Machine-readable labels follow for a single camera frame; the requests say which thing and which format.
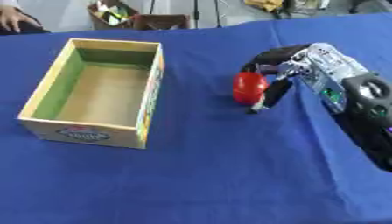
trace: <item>box bottom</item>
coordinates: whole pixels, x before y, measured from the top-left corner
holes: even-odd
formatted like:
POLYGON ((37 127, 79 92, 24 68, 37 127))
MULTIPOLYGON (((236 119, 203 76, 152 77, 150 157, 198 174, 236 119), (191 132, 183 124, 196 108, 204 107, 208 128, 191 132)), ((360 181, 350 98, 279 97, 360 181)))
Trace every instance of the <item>box bottom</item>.
POLYGON ((136 126, 148 72, 86 63, 56 120, 136 126))

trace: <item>blue cloth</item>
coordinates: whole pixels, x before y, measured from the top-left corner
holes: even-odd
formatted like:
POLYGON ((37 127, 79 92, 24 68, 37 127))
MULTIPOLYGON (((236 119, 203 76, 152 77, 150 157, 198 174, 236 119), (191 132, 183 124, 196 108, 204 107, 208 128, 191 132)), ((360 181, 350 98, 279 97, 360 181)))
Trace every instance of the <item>blue cloth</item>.
POLYGON ((0 38, 0 223, 392 223, 378 170, 299 81, 245 115, 241 66, 272 47, 328 42, 392 80, 390 14, 189 31, 0 38), (164 44, 148 150, 38 140, 14 119, 69 38, 164 44))

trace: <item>cardboard box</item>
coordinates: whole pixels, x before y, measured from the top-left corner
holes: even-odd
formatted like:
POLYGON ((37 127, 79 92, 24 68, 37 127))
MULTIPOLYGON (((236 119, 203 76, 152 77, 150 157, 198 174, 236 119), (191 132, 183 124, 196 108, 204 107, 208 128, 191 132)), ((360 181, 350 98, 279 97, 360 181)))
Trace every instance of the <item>cardboard box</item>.
POLYGON ((164 66, 159 43, 70 39, 18 120, 43 139, 144 149, 164 66))
POLYGON ((139 31, 189 29, 189 16, 178 15, 149 15, 134 16, 133 28, 139 31))

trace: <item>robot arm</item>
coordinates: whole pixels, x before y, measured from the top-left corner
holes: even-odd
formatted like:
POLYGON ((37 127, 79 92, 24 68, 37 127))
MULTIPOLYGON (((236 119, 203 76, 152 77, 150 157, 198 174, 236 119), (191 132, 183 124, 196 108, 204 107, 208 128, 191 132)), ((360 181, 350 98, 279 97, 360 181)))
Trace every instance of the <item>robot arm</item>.
POLYGON ((277 75, 249 112, 272 108, 298 77, 355 144, 392 172, 392 85, 386 80, 323 43, 261 53, 242 71, 277 75))

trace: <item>logo on box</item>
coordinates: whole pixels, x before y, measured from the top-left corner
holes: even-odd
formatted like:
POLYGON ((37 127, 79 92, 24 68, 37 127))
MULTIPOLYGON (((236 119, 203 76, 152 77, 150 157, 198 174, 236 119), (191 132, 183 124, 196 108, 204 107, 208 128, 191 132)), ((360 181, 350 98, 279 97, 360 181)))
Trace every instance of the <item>logo on box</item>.
POLYGON ((69 127, 65 129, 59 129, 56 132, 63 136, 72 137, 74 139, 88 143, 110 139, 110 135, 106 133, 98 132, 96 130, 85 127, 69 127))

